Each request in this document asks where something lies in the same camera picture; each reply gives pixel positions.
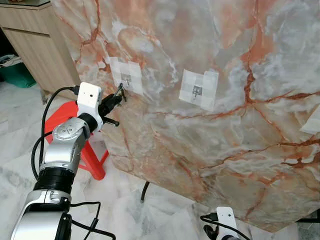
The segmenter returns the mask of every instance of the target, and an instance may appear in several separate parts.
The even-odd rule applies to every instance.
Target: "cable connector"
[[[74,95],[77,95],[79,94],[79,89],[80,89],[80,86],[79,85],[75,85],[72,87],[72,92],[74,93]]]
[[[95,229],[96,226],[97,226],[98,221],[99,221],[99,219],[95,217],[95,218],[93,219],[91,225],[90,225],[90,228]]]
[[[209,218],[211,221],[218,221],[218,214],[216,212],[210,212]]]

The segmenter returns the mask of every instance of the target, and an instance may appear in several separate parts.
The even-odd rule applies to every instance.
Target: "cabinet drawer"
[[[49,36],[7,28],[3,31],[42,89],[55,92],[61,87],[80,84],[79,79],[73,78]],[[74,94],[69,91],[62,95],[74,98]]]
[[[0,7],[0,26],[29,32],[49,34],[42,10]]]

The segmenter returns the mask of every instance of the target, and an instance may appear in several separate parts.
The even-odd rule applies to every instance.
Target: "wooden cabinet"
[[[80,84],[50,3],[41,7],[0,4],[0,26],[42,89],[55,92]],[[61,95],[75,98],[72,92]]]

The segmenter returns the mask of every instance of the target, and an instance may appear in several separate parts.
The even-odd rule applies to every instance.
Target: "white paper square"
[[[143,95],[140,65],[136,62],[119,62],[117,57],[109,57],[110,68],[115,85],[123,84],[124,89]]]
[[[316,134],[320,132],[320,105],[314,110],[306,123],[300,128],[301,132]]]
[[[179,99],[212,112],[215,105],[218,79],[218,72],[206,71],[202,75],[184,69]]]

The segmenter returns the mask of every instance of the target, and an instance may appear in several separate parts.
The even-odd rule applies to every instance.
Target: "black cable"
[[[99,230],[99,229],[96,229],[96,228],[93,228],[93,227],[89,227],[89,226],[83,225],[82,223],[77,222],[75,220],[72,220],[72,224],[74,224],[74,225],[76,225],[76,226],[78,226],[80,228],[83,228],[85,230],[88,230],[88,231],[91,231],[91,232],[94,232],[94,233],[97,233],[97,234],[108,236],[108,237],[112,238],[112,240],[116,240],[116,236],[111,232],[102,231],[102,230]]]
[[[101,202],[99,202],[99,201],[84,201],[84,202],[74,203],[74,204],[70,204],[70,207],[75,208],[75,207],[79,207],[82,205],[96,205],[96,204],[98,204],[98,209],[96,210],[95,217],[98,218],[99,212],[100,212],[100,207],[101,207]]]
[[[52,131],[47,132],[44,135],[44,137],[49,136],[50,134],[52,134]],[[37,173],[36,164],[35,164],[35,155],[36,155],[36,150],[37,150],[37,147],[38,147],[41,139],[43,139],[43,138],[39,137],[38,140],[35,142],[35,144],[33,146],[33,149],[32,149],[32,153],[31,153],[31,169],[32,169],[32,172],[33,172],[33,176],[35,177],[35,180],[38,179],[38,173]]]
[[[230,230],[236,232],[237,234],[239,234],[239,235],[240,235],[241,237],[243,237],[244,239],[250,240],[250,238],[248,238],[246,235],[244,235],[244,234],[243,234],[242,232],[240,232],[239,230],[237,230],[237,229],[235,229],[235,228],[233,228],[233,227],[231,227],[231,226],[224,225],[224,224],[222,224],[222,223],[220,223],[220,222],[212,221],[212,220],[210,219],[210,215],[200,216],[200,219],[201,219],[202,221],[206,222],[206,223],[215,224],[215,225],[224,227],[224,228],[226,228],[226,229],[230,229]]]
[[[95,228],[98,223],[98,216],[99,216],[99,212],[100,212],[101,202],[99,202],[99,201],[84,201],[84,202],[70,204],[70,207],[74,208],[74,207],[79,207],[82,205],[96,205],[96,204],[98,204],[98,208],[96,210],[95,218],[92,220],[92,223],[90,225],[91,228]],[[87,240],[87,238],[89,237],[91,232],[92,231],[88,231],[83,240]]]
[[[50,97],[50,100],[46,104],[44,112],[43,112],[42,122],[41,122],[41,145],[40,145],[40,155],[39,155],[39,166],[42,163],[42,160],[43,160],[43,157],[44,157],[46,116],[47,116],[50,104],[52,103],[54,98],[58,95],[58,93],[60,93],[63,90],[71,90],[71,91],[73,91],[74,87],[73,86],[66,86],[66,87],[59,88],[57,91],[55,91],[55,93],[52,94],[52,96]]]
[[[143,187],[143,190],[142,190],[142,193],[141,193],[141,198],[140,198],[140,201],[142,203],[145,201],[145,195],[146,195],[146,191],[148,189],[149,184],[150,184],[149,181],[146,181],[145,184],[144,184],[144,187]]]

